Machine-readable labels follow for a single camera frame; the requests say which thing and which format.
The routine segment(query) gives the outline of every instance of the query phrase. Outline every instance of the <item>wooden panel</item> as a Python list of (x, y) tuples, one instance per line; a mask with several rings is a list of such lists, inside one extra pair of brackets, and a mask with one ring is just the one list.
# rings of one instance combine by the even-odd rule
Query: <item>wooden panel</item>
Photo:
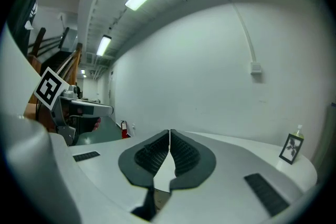
[(62, 76), (61, 76), (62, 79), (64, 81), (66, 81), (67, 83), (69, 83), (68, 78), (71, 74), (70, 72), (72, 71), (73, 65), (76, 63), (76, 59), (77, 59), (77, 52), (75, 51), (74, 57), (71, 59), (71, 62), (68, 63), (67, 68), (64, 71), (61, 72), (62, 73)]
[(69, 79), (69, 84), (70, 85), (75, 85), (76, 83), (76, 76), (77, 76), (77, 69), (78, 69), (78, 65), (79, 65), (79, 59), (80, 59), (80, 56), (81, 56), (81, 52), (82, 52), (82, 47), (83, 47), (83, 44), (82, 43), (78, 43), (77, 44), (77, 59), (74, 63), (74, 69), (72, 71), (72, 74), (70, 76), (70, 79)]
[[(34, 68), (34, 70), (40, 74), (41, 71), (41, 63), (37, 60), (37, 58), (34, 55), (29, 54), (27, 56), (28, 62), (30, 63), (30, 65)], [(35, 97), (35, 95), (31, 95), (29, 102), (31, 104), (36, 104), (37, 103), (37, 98)]]

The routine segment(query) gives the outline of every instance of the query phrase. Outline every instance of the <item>bottle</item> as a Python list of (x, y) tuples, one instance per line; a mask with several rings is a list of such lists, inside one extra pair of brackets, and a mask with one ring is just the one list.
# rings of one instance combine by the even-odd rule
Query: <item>bottle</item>
[(293, 135), (298, 136), (302, 139), (305, 139), (305, 137), (302, 134), (302, 125), (298, 126), (298, 130), (293, 133)]

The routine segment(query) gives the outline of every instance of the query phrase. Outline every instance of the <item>wall outlet box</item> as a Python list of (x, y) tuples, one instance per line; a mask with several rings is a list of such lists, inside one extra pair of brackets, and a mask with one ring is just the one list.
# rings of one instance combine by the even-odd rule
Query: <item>wall outlet box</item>
[(261, 74), (260, 62), (251, 62), (251, 74)]

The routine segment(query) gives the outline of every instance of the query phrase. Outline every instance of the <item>white wall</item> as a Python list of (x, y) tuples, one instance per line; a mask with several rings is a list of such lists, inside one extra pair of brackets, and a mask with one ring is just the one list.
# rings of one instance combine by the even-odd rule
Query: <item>white wall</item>
[(109, 72), (105, 71), (98, 82), (98, 99), (102, 104), (109, 104)]
[(63, 34), (64, 29), (62, 21), (57, 18), (58, 14), (59, 11), (55, 9), (43, 6), (37, 7), (37, 12), (32, 23), (34, 29), (30, 31), (29, 44), (35, 42), (41, 27), (46, 28), (43, 39), (57, 37)]
[(23, 115), (40, 79), (5, 25), (0, 42), (0, 113)]
[(62, 51), (74, 52), (77, 46), (77, 31), (69, 29), (68, 34), (62, 45)]
[(87, 98), (89, 100), (96, 100), (98, 98), (97, 80), (84, 79), (82, 91), (83, 91), (83, 98)]
[[(116, 121), (134, 123), (137, 136), (175, 128), (276, 145), (303, 124), (302, 153), (311, 158), (336, 93), (331, 25), (301, 0), (233, 1), (262, 76), (249, 74), (250, 52), (232, 5), (190, 1), (119, 53)], [(189, 15), (174, 21), (181, 14)]]

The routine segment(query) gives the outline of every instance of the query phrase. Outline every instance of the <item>green floor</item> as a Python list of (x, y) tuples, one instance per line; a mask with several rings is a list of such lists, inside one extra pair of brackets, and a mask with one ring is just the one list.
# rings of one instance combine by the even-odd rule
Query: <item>green floor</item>
[(90, 145), (119, 139), (121, 139), (121, 130), (119, 127), (110, 117), (102, 117), (99, 128), (90, 133), (81, 134), (76, 145)]

